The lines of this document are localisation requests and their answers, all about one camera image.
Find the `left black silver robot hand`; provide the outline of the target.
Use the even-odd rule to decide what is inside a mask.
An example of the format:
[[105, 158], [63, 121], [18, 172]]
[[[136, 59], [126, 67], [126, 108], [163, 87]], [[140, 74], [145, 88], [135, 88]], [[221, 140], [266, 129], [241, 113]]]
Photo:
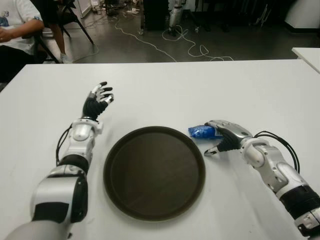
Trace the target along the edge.
[[107, 86], [103, 81], [97, 84], [88, 94], [82, 108], [82, 118], [96, 121], [98, 116], [114, 101], [114, 94], [111, 93], [112, 87]]

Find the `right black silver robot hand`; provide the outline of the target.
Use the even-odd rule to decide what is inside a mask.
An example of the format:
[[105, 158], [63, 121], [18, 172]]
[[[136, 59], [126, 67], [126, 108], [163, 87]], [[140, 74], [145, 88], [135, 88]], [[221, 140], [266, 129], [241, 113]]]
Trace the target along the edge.
[[205, 156], [239, 150], [244, 140], [253, 138], [253, 135], [247, 129], [226, 120], [210, 120], [204, 125], [213, 127], [222, 135], [222, 141], [218, 145], [206, 150], [204, 152]]

